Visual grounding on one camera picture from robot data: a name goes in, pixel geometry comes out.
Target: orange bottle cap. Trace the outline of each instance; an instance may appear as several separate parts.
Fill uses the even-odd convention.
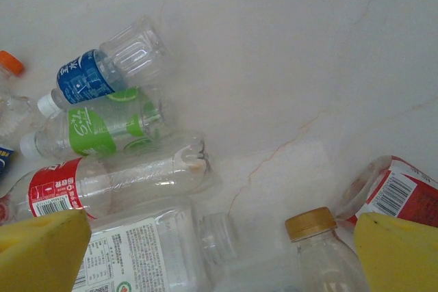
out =
[[[16,76],[25,69],[24,65],[7,51],[0,51],[0,65]]]

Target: crushed plastic bottle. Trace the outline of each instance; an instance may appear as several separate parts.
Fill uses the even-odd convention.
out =
[[[211,186],[203,136],[178,132],[148,147],[90,155],[24,175],[0,199],[0,225],[67,209],[90,219]]]
[[[210,265],[237,256],[229,216],[214,213],[198,220],[189,198],[150,201],[91,224],[73,292],[110,286],[117,291],[208,292]],[[111,261],[111,248],[117,250],[117,262]],[[89,262],[94,266],[85,269]]]
[[[56,112],[41,130],[23,137],[21,152],[29,159],[60,160],[113,154],[169,135],[169,112],[161,89],[129,88]]]
[[[87,51],[57,73],[57,87],[38,101],[49,117],[70,104],[144,85],[168,72],[168,50],[151,20],[143,16],[99,49]]]
[[[23,69],[15,57],[0,51],[0,172],[18,149],[20,138],[39,122],[35,102],[16,96],[9,89],[10,81],[20,76]]]

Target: barcode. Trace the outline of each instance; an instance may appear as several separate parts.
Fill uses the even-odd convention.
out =
[[[89,289],[88,292],[110,292],[110,285],[106,284],[101,287],[94,287],[93,289]]]
[[[82,261],[81,267],[79,268],[79,272],[76,276],[75,285],[73,285],[73,290],[78,289],[80,287],[84,287],[86,285],[86,270],[85,263]]]
[[[33,206],[37,216],[72,209],[67,195],[35,202]]]
[[[407,185],[392,174],[373,199],[372,205],[385,215],[397,217],[414,188],[415,185]]]

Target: red bottle label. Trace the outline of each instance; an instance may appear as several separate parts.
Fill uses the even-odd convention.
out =
[[[5,224],[9,219],[9,201],[10,201],[9,193],[7,193],[4,197],[0,198],[0,226]]]
[[[38,170],[29,185],[29,207],[34,217],[82,209],[77,195],[76,169],[81,158]]]
[[[365,212],[438,227],[438,183],[405,160],[393,157],[377,188],[348,221],[356,224]]]

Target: gold bottle cap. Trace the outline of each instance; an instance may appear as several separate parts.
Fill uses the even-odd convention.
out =
[[[322,207],[301,213],[285,221],[285,226],[291,241],[336,228],[337,224],[329,208]]]

